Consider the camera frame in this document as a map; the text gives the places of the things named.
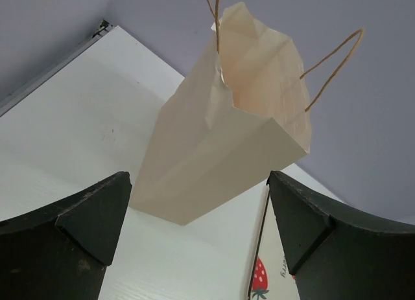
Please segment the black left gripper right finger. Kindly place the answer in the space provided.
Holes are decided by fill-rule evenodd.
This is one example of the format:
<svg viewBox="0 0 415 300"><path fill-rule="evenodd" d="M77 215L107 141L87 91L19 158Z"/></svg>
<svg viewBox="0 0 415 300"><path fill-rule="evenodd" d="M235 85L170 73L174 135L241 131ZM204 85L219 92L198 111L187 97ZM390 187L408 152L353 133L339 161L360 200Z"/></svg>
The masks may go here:
<svg viewBox="0 0 415 300"><path fill-rule="evenodd" d="M414 226L272 171L267 184L300 299L413 299Z"/></svg>

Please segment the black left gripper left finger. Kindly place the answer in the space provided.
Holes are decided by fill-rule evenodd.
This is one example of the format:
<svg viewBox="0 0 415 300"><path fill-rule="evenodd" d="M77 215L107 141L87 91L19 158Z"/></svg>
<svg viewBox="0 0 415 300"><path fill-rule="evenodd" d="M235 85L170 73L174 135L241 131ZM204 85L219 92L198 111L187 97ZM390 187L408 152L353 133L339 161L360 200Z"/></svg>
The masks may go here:
<svg viewBox="0 0 415 300"><path fill-rule="evenodd" d="M2 299L97 299L132 184L117 172L66 198L1 222Z"/></svg>

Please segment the beige paper bag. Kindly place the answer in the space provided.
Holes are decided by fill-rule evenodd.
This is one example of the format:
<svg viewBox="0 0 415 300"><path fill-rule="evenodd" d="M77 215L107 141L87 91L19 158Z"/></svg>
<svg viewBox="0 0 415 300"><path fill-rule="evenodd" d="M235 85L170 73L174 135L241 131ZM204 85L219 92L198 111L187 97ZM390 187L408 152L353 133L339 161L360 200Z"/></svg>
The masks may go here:
<svg viewBox="0 0 415 300"><path fill-rule="evenodd" d="M240 2L209 4L214 33L161 107L130 206L186 225L310 151L316 99L292 38Z"/></svg>

